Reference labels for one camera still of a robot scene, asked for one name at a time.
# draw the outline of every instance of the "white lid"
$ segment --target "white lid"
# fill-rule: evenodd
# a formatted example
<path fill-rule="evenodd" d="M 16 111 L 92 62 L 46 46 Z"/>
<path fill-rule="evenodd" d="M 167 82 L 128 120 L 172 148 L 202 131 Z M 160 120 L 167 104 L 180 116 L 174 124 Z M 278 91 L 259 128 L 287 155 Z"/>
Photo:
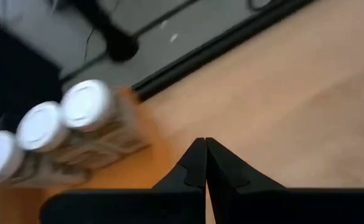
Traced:
<path fill-rule="evenodd" d="M 56 148 L 67 137 L 58 103 L 41 103 L 27 112 L 17 127 L 16 137 L 21 148 L 46 152 Z"/>
<path fill-rule="evenodd" d="M 111 104 L 111 90 L 104 82 L 80 82 L 63 96 L 64 123 L 69 128 L 91 131 L 110 115 Z"/>
<path fill-rule="evenodd" d="M 16 145 L 14 135 L 0 131 L 0 182 L 10 178 L 20 167 L 24 152 Z"/>

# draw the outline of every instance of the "black cable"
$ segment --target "black cable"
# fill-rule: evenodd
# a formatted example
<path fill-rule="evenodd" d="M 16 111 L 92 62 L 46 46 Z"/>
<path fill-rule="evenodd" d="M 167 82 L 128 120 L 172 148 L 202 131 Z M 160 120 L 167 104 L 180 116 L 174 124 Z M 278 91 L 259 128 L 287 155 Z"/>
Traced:
<path fill-rule="evenodd" d="M 117 2 L 115 3 L 115 6 L 114 8 L 111 10 L 110 12 L 110 16 L 112 16 L 112 14 L 115 12 L 115 10 L 117 10 L 118 8 L 118 5 L 119 5 L 119 2 L 121 0 L 117 0 Z M 85 56 L 83 57 L 83 62 L 86 61 L 86 57 L 88 56 L 88 46 L 89 46 L 89 40 L 90 40 L 90 37 L 92 36 L 92 34 L 94 33 L 95 31 L 95 28 L 93 27 L 92 30 L 90 31 L 90 34 L 88 36 L 88 38 L 86 39 L 86 44 L 85 44 Z"/>
<path fill-rule="evenodd" d="M 86 39 L 86 44 L 85 44 L 85 56 L 83 57 L 83 61 L 86 61 L 86 56 L 88 56 L 88 45 L 89 45 L 89 40 L 90 37 L 92 36 L 93 32 L 95 31 L 95 28 L 92 28 L 92 31 L 90 31 L 90 34 L 88 36 L 88 38 Z"/>
<path fill-rule="evenodd" d="M 121 0 L 117 0 L 115 7 L 113 9 L 113 11 L 115 11 L 115 9 L 117 9 L 119 2 Z M 146 26 L 142 27 L 141 29 L 139 29 L 136 33 L 132 34 L 132 36 L 134 36 L 135 38 L 140 37 L 141 35 L 145 34 L 146 32 L 148 32 L 149 30 L 151 30 L 153 27 L 158 26 L 159 24 L 161 24 L 162 21 L 165 21 L 169 18 L 171 18 L 172 16 L 176 15 L 177 13 L 179 13 L 180 11 L 186 9 L 187 7 L 193 5 L 194 3 L 198 2 L 199 0 L 187 0 L 186 2 L 182 3 L 181 5 L 179 5 L 178 7 L 170 10 L 169 12 L 165 13 L 164 15 L 162 15 L 160 18 L 155 19 L 154 21 L 151 21 L 150 23 L 148 23 Z M 78 74 L 80 74 L 81 72 L 89 69 L 90 67 L 92 67 L 93 65 L 97 64 L 98 62 L 104 60 L 107 58 L 107 52 L 103 52 L 99 55 L 97 55 L 96 57 L 94 57 L 93 59 L 89 60 L 87 63 L 84 63 L 81 67 L 77 68 L 76 70 L 66 74 L 60 81 L 61 83 L 66 83 L 69 82 L 70 80 L 72 80 L 73 78 L 75 78 Z"/>

